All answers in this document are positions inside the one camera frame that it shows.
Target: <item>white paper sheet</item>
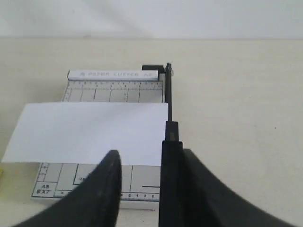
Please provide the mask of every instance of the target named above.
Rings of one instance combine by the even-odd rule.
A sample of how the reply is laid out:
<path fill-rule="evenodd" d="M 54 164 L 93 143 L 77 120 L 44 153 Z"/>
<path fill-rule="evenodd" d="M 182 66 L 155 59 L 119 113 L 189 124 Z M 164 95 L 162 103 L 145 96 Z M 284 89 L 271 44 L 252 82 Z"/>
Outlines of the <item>white paper sheet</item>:
<path fill-rule="evenodd" d="M 111 149 L 123 165 L 159 166 L 165 103 L 27 104 L 2 162 L 98 164 Z"/>

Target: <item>white wall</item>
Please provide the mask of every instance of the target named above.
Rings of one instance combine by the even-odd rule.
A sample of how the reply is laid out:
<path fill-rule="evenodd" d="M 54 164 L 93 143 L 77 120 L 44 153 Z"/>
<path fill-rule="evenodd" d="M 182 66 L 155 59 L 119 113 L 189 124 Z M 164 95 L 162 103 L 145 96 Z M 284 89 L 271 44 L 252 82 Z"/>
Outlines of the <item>white wall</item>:
<path fill-rule="evenodd" d="M 303 38 L 303 0 L 2 0 L 0 36 Z"/>

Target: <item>measuring grid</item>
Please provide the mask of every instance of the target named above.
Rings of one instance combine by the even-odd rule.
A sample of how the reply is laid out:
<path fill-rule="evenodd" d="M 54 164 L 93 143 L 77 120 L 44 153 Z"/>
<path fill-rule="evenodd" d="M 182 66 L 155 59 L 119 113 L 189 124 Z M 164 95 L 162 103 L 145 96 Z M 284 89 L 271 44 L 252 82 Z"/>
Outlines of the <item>measuring grid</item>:
<path fill-rule="evenodd" d="M 162 103 L 165 100 L 164 87 L 165 74 L 160 74 L 159 81 L 69 81 L 62 101 Z M 62 198 L 95 167 L 41 163 L 32 198 Z M 160 166 L 122 166 L 121 201 L 159 202 L 159 193 Z"/>

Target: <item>ruler scale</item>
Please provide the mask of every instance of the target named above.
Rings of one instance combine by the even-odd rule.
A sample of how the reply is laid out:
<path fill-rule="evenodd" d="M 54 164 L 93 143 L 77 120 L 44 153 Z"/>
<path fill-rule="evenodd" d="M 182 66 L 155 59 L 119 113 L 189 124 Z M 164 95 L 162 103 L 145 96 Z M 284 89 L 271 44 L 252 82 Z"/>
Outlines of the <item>ruler scale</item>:
<path fill-rule="evenodd" d="M 93 79 L 77 79 L 73 74 L 62 101 L 142 103 L 165 101 L 165 74 L 160 74 L 158 78 L 157 72 L 157 80 L 135 81 L 134 78 L 117 80 L 117 77 L 115 80 L 109 80 L 109 77 L 106 80 L 96 77 Z M 46 202 L 57 201 L 85 180 L 95 167 L 96 165 L 88 164 L 41 163 L 31 197 Z M 153 210 L 159 205 L 159 193 L 160 166 L 122 166 L 122 208 Z"/>

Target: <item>beige table surface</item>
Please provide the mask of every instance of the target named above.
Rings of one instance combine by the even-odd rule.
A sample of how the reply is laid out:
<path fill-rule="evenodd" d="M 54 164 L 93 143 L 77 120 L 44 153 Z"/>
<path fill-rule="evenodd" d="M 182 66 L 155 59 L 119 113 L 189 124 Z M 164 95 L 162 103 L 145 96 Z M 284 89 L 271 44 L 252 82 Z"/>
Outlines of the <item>beige table surface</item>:
<path fill-rule="evenodd" d="M 303 226 L 303 41 L 0 39 L 0 158 L 24 104 L 60 101 L 70 69 L 172 62 L 180 138 L 224 183 Z M 30 200 L 38 164 L 1 164 L 0 226 L 46 206 Z M 119 227 L 158 213 L 122 210 Z"/>

